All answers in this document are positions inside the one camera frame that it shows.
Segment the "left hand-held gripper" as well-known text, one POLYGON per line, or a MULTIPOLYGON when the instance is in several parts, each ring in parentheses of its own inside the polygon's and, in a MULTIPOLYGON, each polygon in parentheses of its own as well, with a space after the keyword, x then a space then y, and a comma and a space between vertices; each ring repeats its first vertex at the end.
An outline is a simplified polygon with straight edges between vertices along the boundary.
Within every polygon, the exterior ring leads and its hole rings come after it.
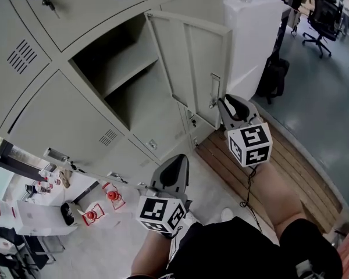
MULTIPOLYGON (((189 160, 176 155, 163 162, 153 173, 150 187, 168 192, 184 193, 188 186, 189 160)), ((173 239, 188 206, 179 198, 142 195, 136 209, 136 220, 147 230, 173 239)))

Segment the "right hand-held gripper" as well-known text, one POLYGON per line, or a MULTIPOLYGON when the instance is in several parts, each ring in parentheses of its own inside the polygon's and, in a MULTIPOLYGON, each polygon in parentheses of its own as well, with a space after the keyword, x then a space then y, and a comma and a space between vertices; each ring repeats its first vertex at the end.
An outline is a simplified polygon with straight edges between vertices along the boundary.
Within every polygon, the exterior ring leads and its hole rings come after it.
POLYGON ((242 167, 255 167, 269 161, 272 136, 268 124, 259 117, 255 105, 236 95, 226 94, 225 99, 236 112, 232 116, 225 102, 218 99, 229 151, 242 167))

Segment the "grey metal locker cabinet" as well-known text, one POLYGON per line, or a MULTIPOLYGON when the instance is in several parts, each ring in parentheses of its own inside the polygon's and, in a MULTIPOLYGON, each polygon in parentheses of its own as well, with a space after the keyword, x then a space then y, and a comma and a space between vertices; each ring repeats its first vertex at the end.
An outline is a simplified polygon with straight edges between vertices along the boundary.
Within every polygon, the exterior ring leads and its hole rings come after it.
POLYGON ((223 0, 0 0, 0 136, 99 180, 146 183, 220 126, 223 0))

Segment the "person's left forearm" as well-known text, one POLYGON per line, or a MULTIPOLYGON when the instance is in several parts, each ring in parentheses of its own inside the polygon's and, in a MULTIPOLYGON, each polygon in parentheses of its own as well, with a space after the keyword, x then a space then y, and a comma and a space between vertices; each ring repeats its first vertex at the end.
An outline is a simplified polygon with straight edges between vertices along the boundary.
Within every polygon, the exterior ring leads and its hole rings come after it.
POLYGON ((149 231, 131 265, 131 277, 158 279, 169 263, 172 240, 149 231))

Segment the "person's right forearm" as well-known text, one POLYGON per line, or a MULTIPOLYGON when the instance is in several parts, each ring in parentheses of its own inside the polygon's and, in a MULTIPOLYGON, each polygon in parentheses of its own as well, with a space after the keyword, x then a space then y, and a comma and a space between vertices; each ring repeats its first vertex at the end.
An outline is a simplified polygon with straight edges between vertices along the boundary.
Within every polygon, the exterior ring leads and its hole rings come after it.
POLYGON ((252 182, 277 238, 292 222, 306 218, 299 197, 271 163, 257 165, 252 182))

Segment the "white side cabinet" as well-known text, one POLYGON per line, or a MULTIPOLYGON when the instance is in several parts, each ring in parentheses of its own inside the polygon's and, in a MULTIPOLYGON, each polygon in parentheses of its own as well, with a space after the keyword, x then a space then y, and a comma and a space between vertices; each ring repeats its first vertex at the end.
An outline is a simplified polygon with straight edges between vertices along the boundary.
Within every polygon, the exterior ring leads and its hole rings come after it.
POLYGON ((281 0, 225 0, 224 7, 225 25, 233 32, 227 93, 249 100, 273 52, 282 14, 290 7, 281 0))

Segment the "person's white left shoe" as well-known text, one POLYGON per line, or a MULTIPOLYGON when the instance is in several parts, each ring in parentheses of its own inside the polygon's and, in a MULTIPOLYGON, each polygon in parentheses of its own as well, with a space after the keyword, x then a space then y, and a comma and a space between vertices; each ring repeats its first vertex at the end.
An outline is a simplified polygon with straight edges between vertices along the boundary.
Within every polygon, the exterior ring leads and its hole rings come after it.
POLYGON ((191 211, 186 213, 183 223, 188 227, 191 227, 195 223, 200 223, 200 225, 202 225, 202 223, 193 215, 191 211))

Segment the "person's white shoe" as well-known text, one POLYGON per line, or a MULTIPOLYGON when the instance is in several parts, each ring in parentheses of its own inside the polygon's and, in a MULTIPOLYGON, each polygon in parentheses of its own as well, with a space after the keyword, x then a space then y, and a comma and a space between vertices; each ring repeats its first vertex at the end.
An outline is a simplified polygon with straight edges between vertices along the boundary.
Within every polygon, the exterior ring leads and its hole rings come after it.
POLYGON ((200 225, 202 225, 202 223, 193 215, 191 211, 186 213, 183 223, 188 227, 191 227, 195 223, 200 223, 200 225))
POLYGON ((221 212, 221 222, 227 222, 233 220, 235 217, 233 211, 230 208, 224 208, 221 212))

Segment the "black backpack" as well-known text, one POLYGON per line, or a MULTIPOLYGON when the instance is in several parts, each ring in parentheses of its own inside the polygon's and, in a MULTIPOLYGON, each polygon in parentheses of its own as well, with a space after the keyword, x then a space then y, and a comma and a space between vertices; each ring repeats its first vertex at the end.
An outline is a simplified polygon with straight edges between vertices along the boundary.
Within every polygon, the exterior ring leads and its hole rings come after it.
POLYGON ((290 63, 287 60, 279 58, 270 62, 264 69, 256 94, 265 97, 268 105, 272 104, 273 98, 283 95, 289 67, 290 63))

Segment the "person's white right shoe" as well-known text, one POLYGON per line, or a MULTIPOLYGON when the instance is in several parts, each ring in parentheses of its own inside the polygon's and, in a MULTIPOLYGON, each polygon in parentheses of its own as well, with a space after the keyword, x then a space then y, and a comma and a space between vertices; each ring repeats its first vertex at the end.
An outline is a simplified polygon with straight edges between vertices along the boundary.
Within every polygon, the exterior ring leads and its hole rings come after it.
POLYGON ((221 212, 221 222, 227 222, 233 220, 235 217, 233 211, 230 208, 224 208, 221 212))

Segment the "wooden floor platform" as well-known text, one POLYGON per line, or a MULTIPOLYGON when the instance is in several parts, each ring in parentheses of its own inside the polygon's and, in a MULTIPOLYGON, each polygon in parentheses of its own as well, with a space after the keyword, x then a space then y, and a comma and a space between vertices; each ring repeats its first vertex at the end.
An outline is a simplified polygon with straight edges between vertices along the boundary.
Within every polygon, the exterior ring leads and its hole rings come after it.
MULTIPOLYGON (((271 164, 285 182, 299 196, 309 221, 315 223, 321 233, 329 233, 340 217, 343 205, 322 176, 299 153, 283 134, 271 124, 273 138, 271 164)), ((241 167, 226 146, 224 132, 219 129, 205 138, 195 149, 200 157, 242 199, 249 198, 253 210, 269 225, 261 201, 254 188, 248 192, 250 168, 241 167)))

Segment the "person's black clothing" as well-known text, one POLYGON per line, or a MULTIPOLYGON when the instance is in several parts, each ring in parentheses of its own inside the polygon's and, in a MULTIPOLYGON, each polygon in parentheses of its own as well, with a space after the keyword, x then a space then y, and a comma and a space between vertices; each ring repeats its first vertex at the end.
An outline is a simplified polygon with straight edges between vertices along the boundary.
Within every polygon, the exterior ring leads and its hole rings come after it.
POLYGON ((193 225, 160 277, 167 279, 341 279, 337 250, 314 223, 293 221, 274 244, 239 217, 193 225))

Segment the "white low shelf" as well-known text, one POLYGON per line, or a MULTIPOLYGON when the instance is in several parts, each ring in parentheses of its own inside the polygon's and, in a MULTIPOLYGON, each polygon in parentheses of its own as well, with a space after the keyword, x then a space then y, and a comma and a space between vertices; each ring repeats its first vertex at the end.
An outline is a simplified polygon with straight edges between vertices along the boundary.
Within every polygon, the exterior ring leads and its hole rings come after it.
POLYGON ((48 179, 42 178, 44 181, 34 181, 34 180, 23 180, 17 186, 15 194, 11 202, 23 201, 38 205, 45 206, 60 206, 64 202, 75 202, 78 198, 82 198, 84 194, 87 194, 89 190, 93 189, 98 181, 91 178, 83 173, 72 172, 70 177, 70 187, 68 189, 64 188, 62 182, 60 185, 56 185, 54 180, 59 178, 59 169, 50 171, 52 173, 51 177, 48 179), (37 185, 39 182, 48 182, 53 185, 52 192, 50 194, 34 194, 29 198, 28 193, 25 190, 25 185, 37 185))

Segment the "beige cloth bag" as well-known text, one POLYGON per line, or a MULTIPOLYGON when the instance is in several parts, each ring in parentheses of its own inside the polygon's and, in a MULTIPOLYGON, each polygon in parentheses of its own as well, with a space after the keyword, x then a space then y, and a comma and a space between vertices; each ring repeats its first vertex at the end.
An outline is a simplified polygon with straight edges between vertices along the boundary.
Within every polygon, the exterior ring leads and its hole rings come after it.
POLYGON ((59 178, 64 186, 64 188, 68 189, 70 187, 70 177, 72 172, 66 169, 59 170, 59 178))

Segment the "small white waste bin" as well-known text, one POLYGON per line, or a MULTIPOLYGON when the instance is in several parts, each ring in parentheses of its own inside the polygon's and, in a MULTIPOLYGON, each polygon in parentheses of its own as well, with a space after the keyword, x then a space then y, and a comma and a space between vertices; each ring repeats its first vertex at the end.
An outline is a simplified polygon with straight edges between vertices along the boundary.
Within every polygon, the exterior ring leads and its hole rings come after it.
POLYGON ((76 226, 79 222, 79 207, 76 204, 65 202, 60 207, 60 212, 67 226, 76 226))

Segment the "black office chair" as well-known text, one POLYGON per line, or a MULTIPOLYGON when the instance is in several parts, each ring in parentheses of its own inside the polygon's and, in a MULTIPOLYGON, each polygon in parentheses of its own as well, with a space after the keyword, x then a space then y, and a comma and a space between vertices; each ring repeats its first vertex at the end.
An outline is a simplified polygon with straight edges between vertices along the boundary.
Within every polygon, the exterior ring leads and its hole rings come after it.
POLYGON ((323 58, 323 49, 328 52, 328 57, 331 58, 332 53, 322 40, 328 39, 335 42, 337 33, 335 24, 339 8, 336 5, 336 0, 314 0, 314 2, 315 7, 314 10, 309 13, 308 23, 318 33, 318 36, 314 37, 304 32, 302 45, 305 45, 307 42, 314 43, 319 49, 320 59, 323 58))

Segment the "black metal stand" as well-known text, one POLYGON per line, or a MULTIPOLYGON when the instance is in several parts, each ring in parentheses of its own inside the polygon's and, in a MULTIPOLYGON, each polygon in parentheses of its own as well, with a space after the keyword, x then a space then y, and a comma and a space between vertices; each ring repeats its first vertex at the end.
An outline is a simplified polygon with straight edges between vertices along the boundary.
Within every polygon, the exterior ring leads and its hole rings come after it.
POLYGON ((54 264, 56 262, 55 255, 63 253, 66 248, 61 242, 60 238, 56 236, 22 236, 24 245, 31 260, 32 266, 41 270, 46 265, 54 264))

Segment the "clear water jug red label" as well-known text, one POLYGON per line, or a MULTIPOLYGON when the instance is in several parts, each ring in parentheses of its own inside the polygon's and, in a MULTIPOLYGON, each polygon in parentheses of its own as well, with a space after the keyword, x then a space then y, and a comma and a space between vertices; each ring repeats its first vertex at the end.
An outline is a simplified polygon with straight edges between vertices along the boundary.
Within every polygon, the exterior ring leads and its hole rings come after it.
POLYGON ((13 228, 16 224, 14 208, 0 200, 0 227, 13 228))

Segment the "black window frame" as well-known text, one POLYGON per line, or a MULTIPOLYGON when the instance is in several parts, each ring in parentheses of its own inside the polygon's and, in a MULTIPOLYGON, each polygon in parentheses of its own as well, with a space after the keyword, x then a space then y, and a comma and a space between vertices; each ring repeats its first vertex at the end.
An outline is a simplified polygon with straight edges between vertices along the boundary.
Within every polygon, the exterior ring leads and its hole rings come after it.
POLYGON ((34 181, 44 181, 39 175, 40 170, 54 170, 53 164, 5 140, 0 142, 0 167, 34 181))

